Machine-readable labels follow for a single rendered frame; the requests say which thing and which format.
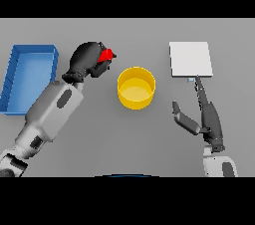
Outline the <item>yellow bowl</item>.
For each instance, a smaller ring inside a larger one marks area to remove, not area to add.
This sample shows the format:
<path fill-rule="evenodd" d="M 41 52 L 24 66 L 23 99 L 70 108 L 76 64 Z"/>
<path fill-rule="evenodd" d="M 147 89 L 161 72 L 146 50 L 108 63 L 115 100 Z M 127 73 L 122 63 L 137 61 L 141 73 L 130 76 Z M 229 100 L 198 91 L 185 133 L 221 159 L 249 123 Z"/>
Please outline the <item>yellow bowl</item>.
<path fill-rule="evenodd" d="M 153 74 L 142 67 L 123 70 L 117 81 L 120 103 L 134 111 L 143 110 L 151 104 L 155 93 Z"/>

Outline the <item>blue tray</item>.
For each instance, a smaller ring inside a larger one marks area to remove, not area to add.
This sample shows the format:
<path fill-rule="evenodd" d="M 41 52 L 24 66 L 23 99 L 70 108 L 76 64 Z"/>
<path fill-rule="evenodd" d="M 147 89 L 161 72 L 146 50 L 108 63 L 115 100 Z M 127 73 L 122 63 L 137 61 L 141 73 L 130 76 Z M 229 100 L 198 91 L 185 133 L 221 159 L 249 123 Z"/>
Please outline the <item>blue tray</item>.
<path fill-rule="evenodd" d="M 0 113 L 25 115 L 55 80 L 58 58 L 55 45 L 13 45 L 0 93 Z"/>

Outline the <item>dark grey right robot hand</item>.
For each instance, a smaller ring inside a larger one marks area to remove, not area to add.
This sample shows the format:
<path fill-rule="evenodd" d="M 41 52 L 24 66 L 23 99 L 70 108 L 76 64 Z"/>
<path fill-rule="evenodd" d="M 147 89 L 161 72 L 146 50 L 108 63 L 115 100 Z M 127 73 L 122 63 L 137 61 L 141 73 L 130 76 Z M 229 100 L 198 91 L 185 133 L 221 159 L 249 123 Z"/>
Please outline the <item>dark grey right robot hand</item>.
<path fill-rule="evenodd" d="M 191 134 L 202 134 L 204 141 L 211 146 L 213 152 L 221 152 L 225 146 L 220 118 L 213 102 L 208 100 L 203 83 L 198 76 L 195 77 L 195 90 L 201 111 L 201 124 L 183 113 L 176 101 L 172 102 L 173 119 Z"/>

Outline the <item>pale square measuring scale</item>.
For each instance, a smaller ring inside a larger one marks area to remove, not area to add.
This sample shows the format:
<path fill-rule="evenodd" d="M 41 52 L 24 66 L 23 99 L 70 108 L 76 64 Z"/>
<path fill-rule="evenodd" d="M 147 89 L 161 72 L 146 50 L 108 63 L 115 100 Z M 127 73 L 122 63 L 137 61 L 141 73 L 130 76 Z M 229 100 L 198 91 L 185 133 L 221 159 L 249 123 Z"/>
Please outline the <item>pale square measuring scale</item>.
<path fill-rule="evenodd" d="M 169 57 L 171 75 L 174 78 L 213 76 L 207 42 L 170 42 Z"/>

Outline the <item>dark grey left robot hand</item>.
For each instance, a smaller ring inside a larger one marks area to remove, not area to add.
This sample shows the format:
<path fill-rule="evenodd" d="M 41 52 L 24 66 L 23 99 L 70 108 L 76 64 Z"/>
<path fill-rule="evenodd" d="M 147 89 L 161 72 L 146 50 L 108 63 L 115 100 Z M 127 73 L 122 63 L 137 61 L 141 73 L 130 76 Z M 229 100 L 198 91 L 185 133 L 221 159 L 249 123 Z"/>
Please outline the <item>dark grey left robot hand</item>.
<path fill-rule="evenodd" d="M 86 76 L 98 78 L 110 68 L 112 61 L 98 62 L 103 50 L 108 49 L 102 42 L 81 44 L 70 59 L 70 68 L 62 79 L 68 84 L 82 83 Z"/>

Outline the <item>red beaker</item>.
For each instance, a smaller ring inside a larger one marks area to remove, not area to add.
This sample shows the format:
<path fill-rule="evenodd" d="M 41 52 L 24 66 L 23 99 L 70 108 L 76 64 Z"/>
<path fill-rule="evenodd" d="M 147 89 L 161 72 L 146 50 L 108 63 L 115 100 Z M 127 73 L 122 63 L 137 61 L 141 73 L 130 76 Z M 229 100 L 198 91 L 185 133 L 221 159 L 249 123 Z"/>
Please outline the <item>red beaker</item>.
<path fill-rule="evenodd" d="M 114 53 L 111 49 L 105 49 L 101 52 L 98 62 L 111 61 L 114 57 Z"/>

